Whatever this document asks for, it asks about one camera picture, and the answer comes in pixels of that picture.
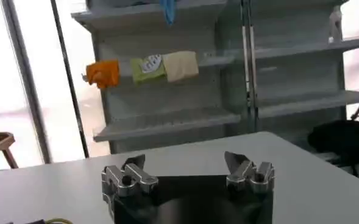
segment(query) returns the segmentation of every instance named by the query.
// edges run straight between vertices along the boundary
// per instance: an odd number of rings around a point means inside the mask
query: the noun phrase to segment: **green cloth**
[[[161,55],[151,55],[145,59],[133,58],[130,65],[133,70],[133,82],[136,84],[166,75]]]

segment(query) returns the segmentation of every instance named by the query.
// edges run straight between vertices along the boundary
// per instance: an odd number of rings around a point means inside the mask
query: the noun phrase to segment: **orange toy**
[[[88,65],[86,73],[89,84],[96,83],[99,89],[117,86],[119,83],[118,60],[99,61]]]

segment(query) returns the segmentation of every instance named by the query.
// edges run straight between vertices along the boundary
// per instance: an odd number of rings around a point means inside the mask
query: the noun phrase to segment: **black bag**
[[[308,136],[318,152],[334,152],[345,163],[359,164],[359,122],[335,121],[315,127]]]

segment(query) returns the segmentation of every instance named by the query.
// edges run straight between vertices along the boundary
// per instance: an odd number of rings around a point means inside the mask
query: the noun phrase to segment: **yellow cable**
[[[71,221],[67,220],[67,219],[49,219],[47,221],[45,221],[45,224],[53,224],[53,223],[62,223],[62,224],[73,224]]]

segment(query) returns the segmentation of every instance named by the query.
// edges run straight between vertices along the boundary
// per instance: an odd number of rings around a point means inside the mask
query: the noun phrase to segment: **beige cloth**
[[[176,82],[198,75],[196,53],[193,51],[179,51],[163,55],[163,64],[168,82]]]

